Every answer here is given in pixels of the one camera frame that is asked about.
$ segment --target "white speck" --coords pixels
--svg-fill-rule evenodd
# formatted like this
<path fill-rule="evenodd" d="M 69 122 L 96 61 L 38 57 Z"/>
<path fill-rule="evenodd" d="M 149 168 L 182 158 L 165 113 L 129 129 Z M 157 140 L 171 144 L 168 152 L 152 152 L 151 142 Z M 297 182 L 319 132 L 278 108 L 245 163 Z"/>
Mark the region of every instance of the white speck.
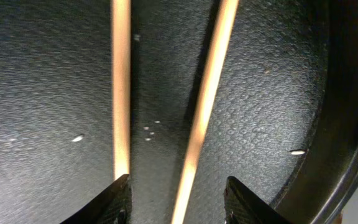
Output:
<path fill-rule="evenodd" d="M 302 154 L 304 154 L 306 151 L 305 150 L 292 150 L 291 151 L 291 155 L 302 155 Z"/>
<path fill-rule="evenodd" d="M 75 137 L 73 140 L 71 140 L 72 142 L 78 142 L 80 140 L 82 140 L 84 138 L 83 134 L 80 134 L 79 136 Z"/>
<path fill-rule="evenodd" d="M 139 35 L 139 34 L 135 34 L 135 35 L 134 35 L 134 40 L 140 41 L 140 35 Z"/>

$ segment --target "wooden dowel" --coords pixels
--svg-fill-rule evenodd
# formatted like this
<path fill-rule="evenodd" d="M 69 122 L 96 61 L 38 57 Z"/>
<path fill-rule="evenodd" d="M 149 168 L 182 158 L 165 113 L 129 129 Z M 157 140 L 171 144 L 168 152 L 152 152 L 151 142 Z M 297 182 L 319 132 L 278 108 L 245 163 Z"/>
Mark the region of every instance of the wooden dowel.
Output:
<path fill-rule="evenodd" d="M 114 180 L 129 174 L 131 1 L 111 2 L 111 72 Z"/>
<path fill-rule="evenodd" d="M 179 189 L 171 224 L 182 224 L 185 219 L 191 187 L 196 175 L 198 159 L 203 147 L 209 117 L 218 88 L 227 46 L 236 16 L 238 0 L 222 0 L 209 46 L 208 58 L 190 132 L 185 164 L 181 173 Z"/>

